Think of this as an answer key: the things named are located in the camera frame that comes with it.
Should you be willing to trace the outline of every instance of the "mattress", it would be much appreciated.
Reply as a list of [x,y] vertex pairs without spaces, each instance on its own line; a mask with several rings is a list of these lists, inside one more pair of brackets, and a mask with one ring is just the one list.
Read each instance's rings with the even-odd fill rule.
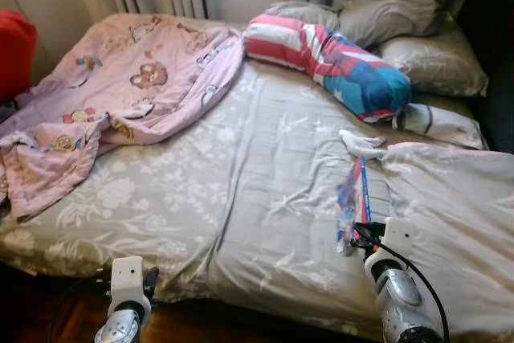
[[[335,252],[335,188],[353,163],[339,129],[383,135],[388,145],[433,143],[367,125],[306,75],[247,60],[195,125],[105,154],[27,223],[4,216],[0,259],[31,273],[87,276],[141,255],[160,268],[165,301],[212,297],[379,341],[361,258]],[[378,163],[368,178],[374,218],[394,215]]]

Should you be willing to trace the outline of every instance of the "pillowcase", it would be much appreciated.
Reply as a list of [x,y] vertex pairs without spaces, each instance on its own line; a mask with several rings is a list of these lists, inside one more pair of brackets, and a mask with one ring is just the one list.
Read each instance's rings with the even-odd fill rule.
[[361,120],[390,120],[410,99],[409,79],[320,24],[260,15],[243,33],[251,58],[306,72]]
[[307,2],[274,3],[264,11],[266,15],[299,19],[304,23],[323,24],[330,30],[339,28],[339,18],[333,8]]
[[461,116],[473,119],[473,113],[469,109],[466,99],[456,96],[440,96],[431,92],[413,92],[410,102],[413,104],[428,104],[435,108],[450,110]]
[[457,23],[447,16],[428,38],[402,36],[379,45],[379,55],[409,76],[414,90],[485,96],[487,76]]
[[361,47],[398,35],[429,35],[442,20],[441,0],[349,0],[341,6],[339,32]]
[[393,118],[393,129],[407,130],[454,145],[479,150],[487,148],[477,121],[428,104],[408,104]]

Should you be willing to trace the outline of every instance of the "wooden floor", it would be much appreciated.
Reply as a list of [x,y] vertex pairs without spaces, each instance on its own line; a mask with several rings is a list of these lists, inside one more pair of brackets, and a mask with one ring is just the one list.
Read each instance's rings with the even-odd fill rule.
[[[46,339],[51,315],[73,280],[29,276],[0,265],[0,341],[36,343]],[[98,285],[70,296],[54,327],[54,343],[90,343],[105,318],[110,300]],[[314,329],[281,318],[212,300],[164,304],[152,312],[141,343],[320,343],[367,341]]]

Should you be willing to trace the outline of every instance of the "pink children's blanket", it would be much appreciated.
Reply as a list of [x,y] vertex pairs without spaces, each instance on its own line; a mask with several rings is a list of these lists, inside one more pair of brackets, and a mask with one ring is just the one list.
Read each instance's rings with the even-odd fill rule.
[[93,26],[0,125],[0,195],[11,214],[37,215],[118,145],[191,125],[228,90],[243,52],[235,30],[196,31],[168,15],[115,14]]

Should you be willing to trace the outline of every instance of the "wire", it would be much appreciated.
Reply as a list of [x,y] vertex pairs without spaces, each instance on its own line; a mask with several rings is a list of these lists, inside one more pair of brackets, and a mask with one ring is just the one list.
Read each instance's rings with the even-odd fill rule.
[[47,334],[47,343],[51,343],[51,330],[54,328],[55,321],[57,320],[57,316],[59,315],[59,311],[64,305],[64,302],[66,301],[67,297],[70,296],[70,294],[75,291],[80,285],[84,284],[86,281],[89,281],[91,279],[96,278],[96,276],[93,277],[86,277],[80,280],[77,280],[75,283],[73,283],[68,289],[64,292],[64,294],[61,296],[61,299],[59,301],[59,304],[57,305],[57,308],[54,311],[54,314],[51,317],[50,326],[48,327],[48,334]]
[[439,299],[439,296],[437,296],[437,293],[435,292],[434,288],[432,287],[432,285],[430,284],[428,279],[406,257],[400,255],[395,250],[393,250],[393,249],[387,247],[386,245],[382,244],[380,242],[380,240],[373,239],[373,238],[369,237],[368,235],[366,235],[365,232],[361,232],[361,230],[359,230],[359,227],[355,227],[355,230],[357,231],[357,233],[359,235],[364,237],[370,243],[372,243],[374,245],[378,245],[380,248],[384,249],[384,251],[388,251],[391,255],[393,255],[394,257],[396,257],[398,259],[400,259],[403,263],[405,263],[407,268],[411,268],[416,273],[416,275],[419,276],[419,279],[421,279],[421,281],[425,284],[426,288],[428,289],[428,291],[430,292],[430,294],[434,298],[435,304],[437,305],[437,308],[439,310],[439,315],[441,316],[441,323],[443,324],[443,341],[444,341],[444,343],[450,343],[450,331],[448,330],[448,320],[447,320],[447,315],[444,312],[443,303],[441,303],[441,300]]

